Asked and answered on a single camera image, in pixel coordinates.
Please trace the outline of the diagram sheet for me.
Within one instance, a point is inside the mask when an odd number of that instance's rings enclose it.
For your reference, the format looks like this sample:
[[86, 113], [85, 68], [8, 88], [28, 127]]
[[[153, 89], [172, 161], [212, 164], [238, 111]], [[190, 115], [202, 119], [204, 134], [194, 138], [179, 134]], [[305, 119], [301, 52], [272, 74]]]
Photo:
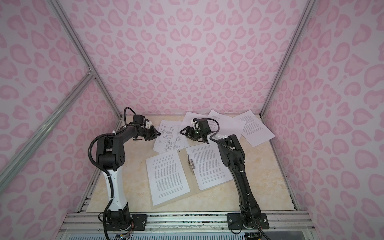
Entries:
[[187, 138], [180, 134], [181, 125], [182, 122], [162, 120], [158, 128], [161, 135], [156, 138], [154, 151], [163, 154], [188, 148]]

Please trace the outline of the beige paper folder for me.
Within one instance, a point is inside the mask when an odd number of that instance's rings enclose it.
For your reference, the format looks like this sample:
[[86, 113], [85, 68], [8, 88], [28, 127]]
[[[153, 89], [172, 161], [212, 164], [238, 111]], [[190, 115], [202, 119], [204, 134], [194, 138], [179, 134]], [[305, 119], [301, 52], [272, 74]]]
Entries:
[[147, 159], [146, 166], [153, 209], [233, 180], [216, 144], [160, 154]]

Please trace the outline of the large text sheet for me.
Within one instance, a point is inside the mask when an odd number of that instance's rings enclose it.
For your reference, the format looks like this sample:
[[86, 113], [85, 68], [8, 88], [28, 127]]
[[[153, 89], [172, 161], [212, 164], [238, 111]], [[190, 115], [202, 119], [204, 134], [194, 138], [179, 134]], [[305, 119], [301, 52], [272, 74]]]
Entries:
[[154, 206], [190, 192], [178, 151], [173, 150], [148, 158], [146, 166]]

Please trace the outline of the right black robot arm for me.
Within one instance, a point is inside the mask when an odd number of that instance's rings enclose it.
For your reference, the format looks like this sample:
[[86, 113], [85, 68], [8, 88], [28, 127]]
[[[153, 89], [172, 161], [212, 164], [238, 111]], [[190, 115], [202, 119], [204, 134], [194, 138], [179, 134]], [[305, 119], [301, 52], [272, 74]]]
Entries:
[[216, 138], [220, 131], [217, 120], [194, 118], [192, 125], [180, 130], [180, 134], [195, 142], [217, 144], [222, 163], [231, 172], [239, 195], [243, 226], [261, 231], [262, 211], [253, 196], [245, 170], [245, 152], [236, 135]]

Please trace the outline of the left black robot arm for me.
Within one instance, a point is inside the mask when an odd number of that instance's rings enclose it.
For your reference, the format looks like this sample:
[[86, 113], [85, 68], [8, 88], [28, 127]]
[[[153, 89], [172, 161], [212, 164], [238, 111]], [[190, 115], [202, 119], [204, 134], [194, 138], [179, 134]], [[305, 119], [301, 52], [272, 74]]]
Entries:
[[129, 140], [152, 141], [161, 133], [152, 122], [142, 115], [133, 115], [133, 121], [125, 123], [117, 132], [101, 134], [90, 143], [88, 157], [98, 168], [107, 183], [109, 201], [105, 207], [101, 222], [105, 234], [109, 231], [131, 231], [134, 220], [124, 194], [122, 168], [126, 161], [124, 144]]

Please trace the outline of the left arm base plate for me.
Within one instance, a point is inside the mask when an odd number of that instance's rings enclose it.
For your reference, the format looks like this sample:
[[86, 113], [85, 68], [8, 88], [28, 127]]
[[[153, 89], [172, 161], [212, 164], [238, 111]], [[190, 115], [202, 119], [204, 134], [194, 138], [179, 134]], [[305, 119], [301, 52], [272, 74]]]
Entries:
[[130, 220], [108, 220], [106, 230], [109, 232], [128, 232], [144, 231], [147, 224], [148, 215], [134, 214]]

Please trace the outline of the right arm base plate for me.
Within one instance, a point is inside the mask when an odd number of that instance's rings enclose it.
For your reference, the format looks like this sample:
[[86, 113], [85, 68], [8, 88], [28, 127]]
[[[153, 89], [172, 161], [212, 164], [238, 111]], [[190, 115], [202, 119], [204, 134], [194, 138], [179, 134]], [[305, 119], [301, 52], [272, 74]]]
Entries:
[[226, 214], [227, 224], [229, 230], [268, 230], [270, 228], [267, 215], [261, 213], [259, 217], [256, 217], [256, 223], [251, 218], [245, 218], [241, 213], [228, 213]]

